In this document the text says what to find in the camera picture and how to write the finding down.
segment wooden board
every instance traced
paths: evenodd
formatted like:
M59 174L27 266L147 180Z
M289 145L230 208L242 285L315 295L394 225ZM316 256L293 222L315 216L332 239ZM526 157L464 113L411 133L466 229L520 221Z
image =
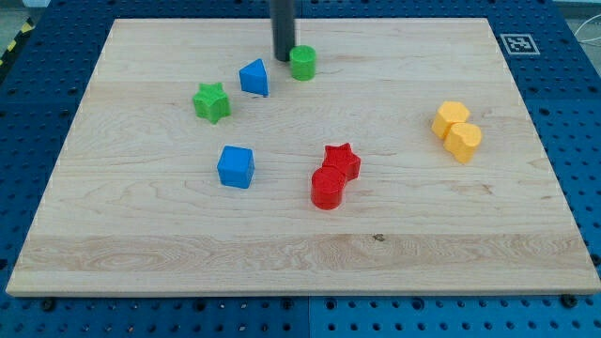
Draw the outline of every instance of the wooden board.
M43 196L14 296L593 293L599 279L484 19L298 21L317 76L290 78L267 20L117 20ZM270 97L239 90L262 57ZM197 118L198 83L233 115ZM462 100L484 133L462 165L430 124ZM360 179L315 208L324 145ZM224 145L254 150L224 187Z

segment yellow and black tape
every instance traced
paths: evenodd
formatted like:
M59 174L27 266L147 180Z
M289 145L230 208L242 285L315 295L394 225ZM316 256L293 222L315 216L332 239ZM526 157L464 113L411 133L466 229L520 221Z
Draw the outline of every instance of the yellow and black tape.
M8 72L23 50L25 43L31 37L34 28L35 26L31 18L27 19L19 33L17 33L17 36L8 44L7 49L2 54L2 57L0 57L0 85L7 78Z

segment blue block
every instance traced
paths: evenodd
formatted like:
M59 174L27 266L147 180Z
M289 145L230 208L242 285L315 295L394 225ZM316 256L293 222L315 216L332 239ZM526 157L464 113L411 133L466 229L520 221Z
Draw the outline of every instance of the blue block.
M242 91L255 93L263 96L270 94L267 84L267 72L263 60L256 59L239 72Z
M225 146L217 163L217 171L223 185L248 189L254 173L253 151L237 146Z

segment blue pegboard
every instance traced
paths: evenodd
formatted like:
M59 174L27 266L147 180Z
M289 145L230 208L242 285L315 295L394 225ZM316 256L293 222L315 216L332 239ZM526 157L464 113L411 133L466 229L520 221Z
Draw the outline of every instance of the blue pegboard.
M485 17L597 263L601 254L601 80L549 0L303 0L297 15ZM0 87L0 285L23 245L115 18L267 18L257 0L54 0ZM527 34L540 54L509 54ZM601 335L601 296L16 300L0 337Z

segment yellow hexagon block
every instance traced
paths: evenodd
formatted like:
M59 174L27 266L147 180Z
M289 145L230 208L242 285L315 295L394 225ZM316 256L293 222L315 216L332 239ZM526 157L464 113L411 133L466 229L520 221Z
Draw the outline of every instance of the yellow hexagon block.
M467 163L482 141L480 128L471 123L454 123L444 140L444 148L450 151L455 159Z
M461 102L445 101L439 107L432 131L442 140L447 137L449 129L454 123L466 122L470 117L470 110Z

